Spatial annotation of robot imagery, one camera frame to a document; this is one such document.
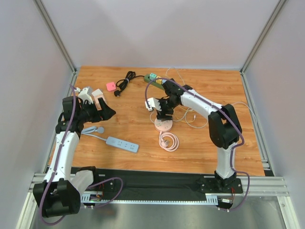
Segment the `light blue power strip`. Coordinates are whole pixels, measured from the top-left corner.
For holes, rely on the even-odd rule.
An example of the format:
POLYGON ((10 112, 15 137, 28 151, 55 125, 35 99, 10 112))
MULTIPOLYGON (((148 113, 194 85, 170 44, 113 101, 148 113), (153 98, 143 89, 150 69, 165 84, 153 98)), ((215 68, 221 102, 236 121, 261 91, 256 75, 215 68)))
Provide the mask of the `light blue power strip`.
POLYGON ((139 150, 138 144, 131 143, 131 142, 121 140, 121 139, 111 137, 111 136, 109 136, 107 138, 102 138, 100 136, 97 136, 95 133, 103 134, 104 128, 97 127, 97 126, 91 126, 91 127, 83 129, 81 132, 82 135, 98 138, 98 139, 104 141, 107 145, 118 148, 118 149, 122 149, 122 150, 129 151, 132 153, 137 153, 139 150))

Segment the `pink charger plug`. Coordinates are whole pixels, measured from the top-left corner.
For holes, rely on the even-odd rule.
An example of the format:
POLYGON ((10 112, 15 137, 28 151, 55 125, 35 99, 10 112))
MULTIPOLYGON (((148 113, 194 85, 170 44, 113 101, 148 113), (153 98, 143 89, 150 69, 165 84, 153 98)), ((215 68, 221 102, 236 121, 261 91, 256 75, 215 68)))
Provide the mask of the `pink charger plug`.
POLYGON ((109 92, 114 92, 116 90, 117 86, 115 82, 109 82, 106 84, 106 89, 109 92))

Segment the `pink round power strip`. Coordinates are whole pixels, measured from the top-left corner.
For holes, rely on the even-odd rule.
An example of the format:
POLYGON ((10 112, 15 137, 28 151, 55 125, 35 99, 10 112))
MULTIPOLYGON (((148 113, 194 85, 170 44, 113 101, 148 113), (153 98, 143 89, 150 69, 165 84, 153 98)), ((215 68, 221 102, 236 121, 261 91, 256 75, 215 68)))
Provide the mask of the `pink round power strip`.
POLYGON ((179 147, 179 138, 170 131, 173 127, 173 121, 154 120, 155 129, 159 132, 159 146, 167 152, 174 152, 179 147))

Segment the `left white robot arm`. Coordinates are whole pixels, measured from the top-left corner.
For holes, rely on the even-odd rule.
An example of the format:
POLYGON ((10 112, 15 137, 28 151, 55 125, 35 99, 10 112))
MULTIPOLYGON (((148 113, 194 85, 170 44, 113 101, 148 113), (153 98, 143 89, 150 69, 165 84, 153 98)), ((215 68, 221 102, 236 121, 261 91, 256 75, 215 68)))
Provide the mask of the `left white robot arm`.
POLYGON ((77 96, 62 100, 63 112, 55 127, 56 147, 52 162, 43 181, 33 188, 33 195, 43 218, 77 214, 84 191, 100 181, 94 166, 82 167, 75 177, 71 177, 74 152, 84 124, 109 120, 116 114, 102 98, 98 98, 98 102, 100 110, 95 104, 77 96))

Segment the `white charger plug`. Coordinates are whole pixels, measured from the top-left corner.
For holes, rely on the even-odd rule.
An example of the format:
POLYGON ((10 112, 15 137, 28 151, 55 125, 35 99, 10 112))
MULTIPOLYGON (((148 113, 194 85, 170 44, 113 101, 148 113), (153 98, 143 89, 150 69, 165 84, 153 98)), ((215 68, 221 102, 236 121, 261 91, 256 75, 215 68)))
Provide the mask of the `white charger plug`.
POLYGON ((98 96, 101 96, 101 95, 103 95, 103 92, 100 89, 97 89, 97 90, 92 92, 93 97, 98 97, 98 96))

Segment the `beige patterned cube charger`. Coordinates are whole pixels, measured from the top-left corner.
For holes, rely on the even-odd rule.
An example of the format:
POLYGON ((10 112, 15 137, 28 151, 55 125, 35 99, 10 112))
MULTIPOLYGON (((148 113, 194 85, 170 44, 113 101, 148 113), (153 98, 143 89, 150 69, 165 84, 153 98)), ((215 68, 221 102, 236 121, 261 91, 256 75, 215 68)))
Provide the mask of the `beige patterned cube charger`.
POLYGON ((100 99, 100 98, 104 99, 103 94, 99 94, 99 95, 97 95, 97 96, 94 96, 93 98, 94 98, 94 102, 95 102, 95 105, 96 105, 97 110, 101 110, 102 108, 101 108, 101 105, 100 105, 100 103, 99 103, 99 99, 100 99))

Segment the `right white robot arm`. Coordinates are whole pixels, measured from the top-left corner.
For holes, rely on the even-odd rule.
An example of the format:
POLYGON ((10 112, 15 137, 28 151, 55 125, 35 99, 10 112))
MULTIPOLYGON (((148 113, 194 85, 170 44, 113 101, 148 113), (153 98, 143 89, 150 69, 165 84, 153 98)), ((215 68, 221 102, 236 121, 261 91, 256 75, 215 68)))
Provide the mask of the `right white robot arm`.
POLYGON ((156 109, 156 118, 162 121, 172 120, 173 111, 179 105, 203 116, 208 121, 210 139, 217 148, 215 176, 222 182, 230 182, 237 173, 234 168, 235 149, 244 144, 241 124, 234 107, 231 104, 214 103, 192 87, 181 86, 174 80, 164 81, 162 87, 166 96, 148 99, 146 106, 156 109))

